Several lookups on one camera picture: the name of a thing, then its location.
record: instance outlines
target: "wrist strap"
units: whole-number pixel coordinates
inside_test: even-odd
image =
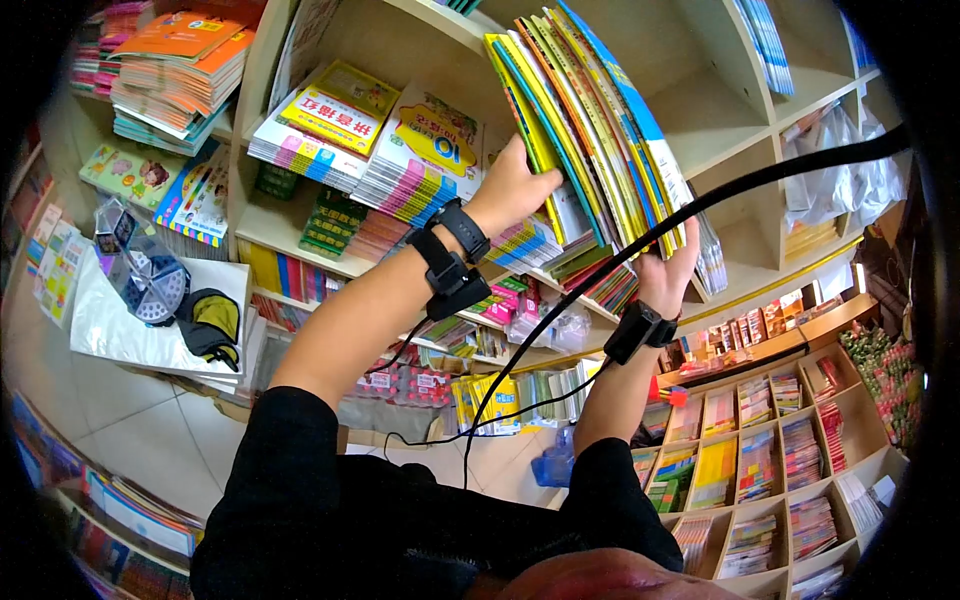
[[[424,229],[443,225],[464,249],[467,262],[475,265],[490,251],[490,238],[469,215],[460,207],[460,199],[454,198],[434,213],[426,222]]]

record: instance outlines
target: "wire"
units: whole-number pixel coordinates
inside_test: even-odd
[[[426,325],[427,321],[430,321],[430,318],[423,317],[423,320],[417,323],[414,326],[414,328],[410,330],[410,335],[407,336],[407,339],[403,340],[403,344],[400,345],[399,350],[396,351],[396,354],[394,354],[394,357],[390,359],[389,363],[381,367],[377,367],[376,369],[370,369],[369,371],[365,371],[363,374],[369,375],[372,372],[383,371],[384,369],[389,369],[390,367],[392,367],[394,363],[400,358],[400,354],[402,354],[403,351],[406,350],[408,346],[410,346],[410,341],[413,340],[415,337],[417,337],[417,332],[420,331],[421,327]]]
[[[594,373],[593,376],[592,376],[590,379],[588,379],[587,381],[581,383],[581,384],[578,385],[576,388],[574,388],[573,390],[570,390],[569,392],[567,392],[567,393],[564,394],[563,396],[557,396],[557,397],[555,397],[555,398],[550,398],[549,400],[542,400],[542,401],[540,401],[540,402],[536,402],[536,403],[531,404],[530,406],[528,406],[528,407],[526,407],[526,408],[524,408],[524,409],[521,409],[521,410],[516,411],[515,413],[511,413],[510,415],[502,415],[502,416],[500,416],[500,417],[495,417],[495,418],[493,418],[493,419],[485,420],[485,421],[479,423],[479,424],[477,425],[477,428],[483,427],[484,425],[489,425],[489,424],[491,424],[491,423],[495,423],[495,422],[497,422],[497,421],[499,421],[499,420],[506,420],[506,419],[512,419],[513,417],[519,417],[519,416],[522,415],[523,413],[529,413],[530,411],[534,410],[535,408],[540,408],[541,406],[546,406],[547,404],[553,404],[554,402],[559,402],[559,401],[561,401],[561,400],[566,400],[567,398],[573,396],[574,394],[577,394],[578,392],[580,392],[581,390],[583,390],[584,388],[586,388],[588,385],[590,385],[591,383],[593,383],[593,381],[594,381],[597,377],[600,376],[600,373],[602,373],[602,372],[607,368],[607,366],[608,366],[610,363],[611,363],[611,361],[605,362],[603,365],[600,366],[600,369],[598,369],[597,372]],[[387,437],[386,437],[386,438],[384,439],[384,441],[383,441],[383,457],[384,457],[384,458],[387,457],[387,442],[390,440],[390,436],[397,436],[398,438],[400,438],[400,441],[403,442],[403,443],[406,444],[406,445],[438,445],[438,444],[449,444],[449,443],[453,442],[454,440],[459,440],[460,438],[462,438],[462,437],[464,437],[464,436],[466,436],[466,435],[469,435],[469,434],[473,433],[474,431],[476,431],[476,429],[470,428],[470,429],[468,429],[467,431],[462,431],[462,432],[458,433],[457,435],[455,435],[455,436],[453,436],[453,437],[447,438],[447,439],[445,439],[445,440],[437,440],[437,441],[435,441],[435,442],[407,442],[406,439],[404,439],[404,437],[403,437],[399,432],[397,432],[397,431],[391,431],[390,433],[387,434]]]
[[[551,323],[553,323],[553,321],[557,319],[557,317],[559,317],[560,314],[564,312],[570,304],[576,301],[576,299],[580,298],[586,292],[586,290],[590,289],[601,279],[612,273],[614,269],[626,262],[628,258],[640,252],[652,244],[655,240],[661,238],[670,229],[675,228],[683,221],[686,221],[690,217],[703,212],[711,206],[723,202],[727,198],[731,198],[737,194],[754,189],[755,187],[760,187],[761,185],[765,185],[767,183],[781,180],[793,175],[806,173],[808,171],[826,169],[842,164],[853,164],[856,162],[878,160],[902,150],[906,150],[908,147],[909,139],[907,138],[906,127],[903,124],[900,124],[887,133],[865,142],[858,142],[837,148],[829,148],[813,154],[798,156],[784,162],[770,165],[769,167],[764,167],[758,171],[754,171],[753,173],[748,173],[743,177],[728,181],[727,183],[710,190],[697,200],[682,206],[680,210],[668,216],[663,221],[660,221],[652,229],[648,230],[633,243],[628,245],[622,251],[618,252],[613,258],[601,265],[596,271],[582,281],[580,285],[563,297],[560,302],[558,302],[557,305],[554,306],[554,308],[547,313],[543,319],[540,320],[537,326],[534,327],[533,331],[530,332],[530,335],[527,336],[527,339],[520,344],[520,347],[507,362],[507,365],[503,368],[503,370],[500,371],[496,379],[493,381],[493,384],[491,384],[490,388],[487,390],[483,400],[481,400],[480,405],[477,407],[476,416],[473,419],[473,424],[469,430],[469,435],[467,436],[467,449],[464,451],[464,490],[467,488],[468,460],[470,448],[473,442],[473,434],[476,431],[477,424],[480,421],[480,416],[490,403],[490,399],[493,396],[494,391],[510,374],[510,371],[512,371],[516,366],[516,363],[533,344],[533,342],[540,336],[540,334]]]

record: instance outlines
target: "person's left hand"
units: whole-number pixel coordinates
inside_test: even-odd
[[[559,169],[539,175],[530,173],[523,139],[514,133],[464,211],[488,237],[494,238],[533,214],[563,182]]]

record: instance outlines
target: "person's right hand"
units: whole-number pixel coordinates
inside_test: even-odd
[[[700,254],[700,223],[697,218],[687,219],[684,228],[686,246],[677,249],[669,260],[664,262],[654,252],[645,252],[634,261],[639,280],[637,298],[667,320],[680,315],[686,284],[693,276]]]

